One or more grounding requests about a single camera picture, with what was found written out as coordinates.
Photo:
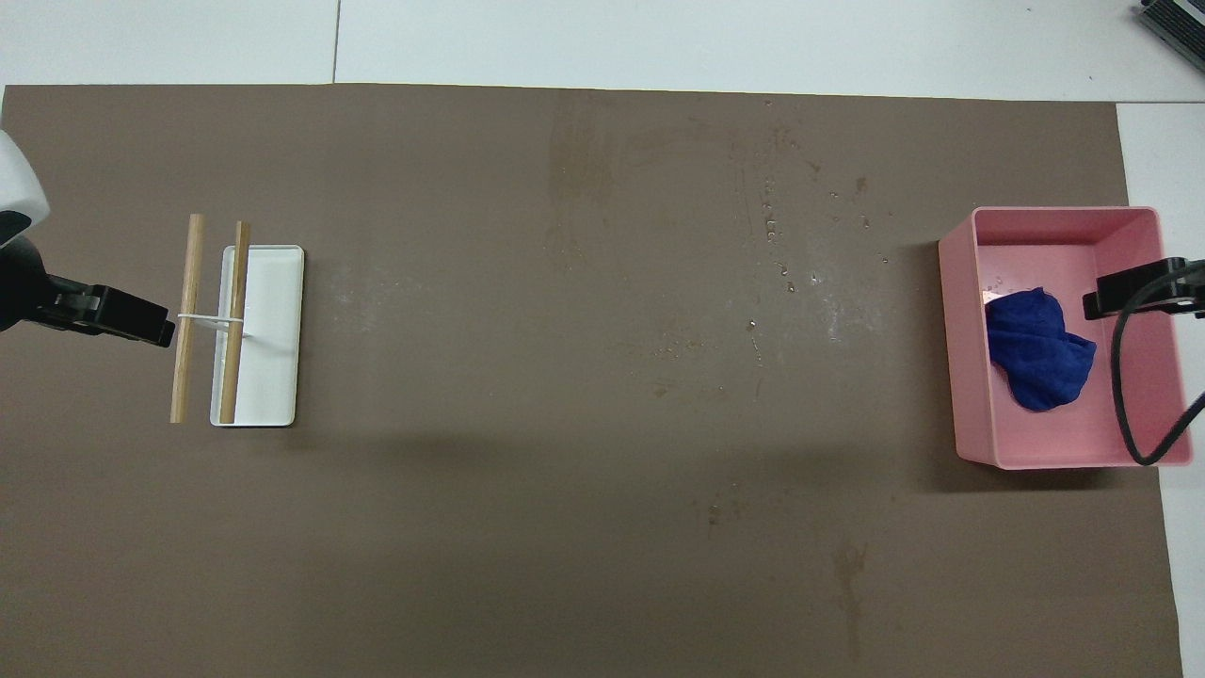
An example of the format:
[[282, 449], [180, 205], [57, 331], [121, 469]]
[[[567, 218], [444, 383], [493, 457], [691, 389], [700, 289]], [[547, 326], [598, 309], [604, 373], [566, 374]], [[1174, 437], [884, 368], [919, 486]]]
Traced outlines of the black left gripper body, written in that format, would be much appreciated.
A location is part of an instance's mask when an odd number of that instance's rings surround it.
[[27, 320], [52, 296], [41, 253], [25, 236], [13, 237], [1, 250], [1, 331]]

